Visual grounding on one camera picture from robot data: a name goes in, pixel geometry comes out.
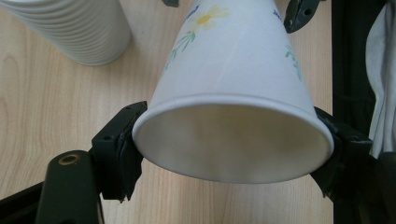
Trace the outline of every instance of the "white paper cup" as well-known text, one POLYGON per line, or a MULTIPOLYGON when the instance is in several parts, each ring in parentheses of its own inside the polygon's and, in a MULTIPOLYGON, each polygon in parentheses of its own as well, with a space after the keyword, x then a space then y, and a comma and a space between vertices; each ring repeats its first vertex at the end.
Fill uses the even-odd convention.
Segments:
POLYGON ((133 138, 183 175, 271 183, 332 154, 272 0, 196 0, 133 138))
POLYGON ((0 0, 0 7, 78 63, 109 63, 131 39, 118 0, 0 0))

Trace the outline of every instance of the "wooden table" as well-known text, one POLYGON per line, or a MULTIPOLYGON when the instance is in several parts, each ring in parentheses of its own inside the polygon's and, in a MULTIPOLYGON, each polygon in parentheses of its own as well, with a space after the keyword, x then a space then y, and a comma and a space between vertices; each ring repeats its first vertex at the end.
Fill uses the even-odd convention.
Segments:
MULTIPOLYGON (((278 0, 284 15, 288 0, 278 0)), ((125 105, 149 100, 191 0, 121 0, 133 41, 113 63, 73 62, 0 8, 0 199, 44 179, 63 152, 91 139, 125 105)), ((331 1, 290 36, 316 106, 332 111, 331 1)), ((310 176, 234 185, 173 174, 143 161, 130 202, 104 202, 106 223, 332 223, 310 176)))

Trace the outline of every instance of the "white cloth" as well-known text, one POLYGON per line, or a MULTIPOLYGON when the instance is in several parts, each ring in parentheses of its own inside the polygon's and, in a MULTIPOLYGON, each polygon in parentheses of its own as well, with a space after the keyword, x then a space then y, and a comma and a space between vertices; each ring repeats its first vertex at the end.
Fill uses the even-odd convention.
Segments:
POLYGON ((369 137, 372 155, 396 151, 396 0, 382 8, 367 37, 366 66, 375 92, 375 111, 369 137))

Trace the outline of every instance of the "upside-down paper cup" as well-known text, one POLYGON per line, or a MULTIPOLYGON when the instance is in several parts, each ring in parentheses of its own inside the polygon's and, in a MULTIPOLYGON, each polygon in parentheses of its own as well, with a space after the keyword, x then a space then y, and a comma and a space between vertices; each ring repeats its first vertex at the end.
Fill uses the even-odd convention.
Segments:
POLYGON ((110 63, 131 39, 119 0, 0 0, 0 7, 78 63, 110 63))
POLYGON ((133 138, 183 175, 271 183, 332 154, 273 0, 196 0, 133 138))

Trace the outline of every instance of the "light wood surface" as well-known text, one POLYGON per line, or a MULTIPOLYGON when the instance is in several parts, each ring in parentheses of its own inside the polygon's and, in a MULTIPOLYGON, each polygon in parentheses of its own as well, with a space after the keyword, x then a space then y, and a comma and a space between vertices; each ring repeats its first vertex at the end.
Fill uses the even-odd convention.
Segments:
MULTIPOLYGON (((288 2, 277 1, 282 15, 288 2)), ((115 62, 95 67, 68 59, 0 8, 0 199, 42 181, 56 155, 90 149, 125 105, 150 99, 190 3, 121 0, 132 43, 115 62)), ((330 112, 331 1, 290 37, 314 104, 330 112)), ((332 203, 310 176, 233 185, 142 166, 130 202, 104 201, 106 223, 332 223, 332 203)))

